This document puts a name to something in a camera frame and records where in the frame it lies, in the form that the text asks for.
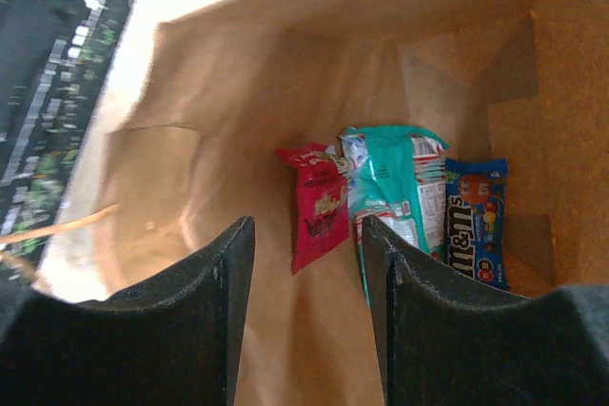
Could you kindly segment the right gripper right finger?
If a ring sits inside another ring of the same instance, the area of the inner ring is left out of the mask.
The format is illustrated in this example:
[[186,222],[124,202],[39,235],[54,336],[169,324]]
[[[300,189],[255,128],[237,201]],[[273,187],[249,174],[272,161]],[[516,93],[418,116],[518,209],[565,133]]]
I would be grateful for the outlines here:
[[363,220],[363,259],[388,405],[604,405],[608,290],[536,298],[467,278]]

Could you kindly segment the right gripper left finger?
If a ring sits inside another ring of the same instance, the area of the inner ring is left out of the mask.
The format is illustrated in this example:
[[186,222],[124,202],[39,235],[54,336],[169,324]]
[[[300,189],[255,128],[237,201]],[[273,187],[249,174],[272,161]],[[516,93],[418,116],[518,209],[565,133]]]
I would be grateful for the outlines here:
[[1,286],[5,405],[230,405],[255,251],[242,217],[209,245],[107,300]]

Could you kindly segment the blue M&M's packet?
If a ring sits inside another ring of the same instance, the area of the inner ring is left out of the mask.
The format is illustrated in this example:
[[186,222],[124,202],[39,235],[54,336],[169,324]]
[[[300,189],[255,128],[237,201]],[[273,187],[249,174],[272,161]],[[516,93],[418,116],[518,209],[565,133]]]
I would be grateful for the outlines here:
[[447,264],[473,280],[507,291],[502,255],[507,161],[448,159],[445,168]]

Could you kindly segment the teal snack packet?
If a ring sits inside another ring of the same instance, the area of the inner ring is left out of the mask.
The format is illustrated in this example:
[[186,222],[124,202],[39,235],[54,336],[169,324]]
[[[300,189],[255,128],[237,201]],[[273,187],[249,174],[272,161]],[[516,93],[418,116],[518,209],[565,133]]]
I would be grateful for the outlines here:
[[370,300],[363,258],[363,219],[376,216],[409,244],[443,260],[448,143],[418,126],[350,127],[340,135],[354,169],[348,182],[349,216],[357,236],[358,262]]

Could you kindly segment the red snack packet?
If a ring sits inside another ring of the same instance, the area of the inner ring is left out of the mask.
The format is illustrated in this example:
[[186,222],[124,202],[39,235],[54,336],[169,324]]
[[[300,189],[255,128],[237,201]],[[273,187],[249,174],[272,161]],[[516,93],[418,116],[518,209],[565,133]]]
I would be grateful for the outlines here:
[[277,156],[296,171],[296,240],[291,271],[331,252],[349,236],[347,181],[351,162],[332,145],[279,148]]

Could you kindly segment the brown paper bag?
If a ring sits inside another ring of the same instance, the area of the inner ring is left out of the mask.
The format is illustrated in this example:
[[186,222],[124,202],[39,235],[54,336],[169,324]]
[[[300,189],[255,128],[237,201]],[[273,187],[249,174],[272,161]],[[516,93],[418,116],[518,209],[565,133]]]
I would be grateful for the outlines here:
[[159,26],[108,136],[109,297],[250,217],[230,405],[388,405],[356,232],[291,273],[295,177],[275,151],[406,123],[507,160],[507,293],[608,290],[608,0],[223,0]]

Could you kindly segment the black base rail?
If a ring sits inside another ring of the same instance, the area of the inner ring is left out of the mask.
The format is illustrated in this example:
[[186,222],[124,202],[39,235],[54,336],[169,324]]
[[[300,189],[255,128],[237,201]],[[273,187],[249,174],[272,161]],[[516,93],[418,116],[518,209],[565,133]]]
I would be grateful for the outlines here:
[[1,231],[55,222],[134,0],[1,0]]

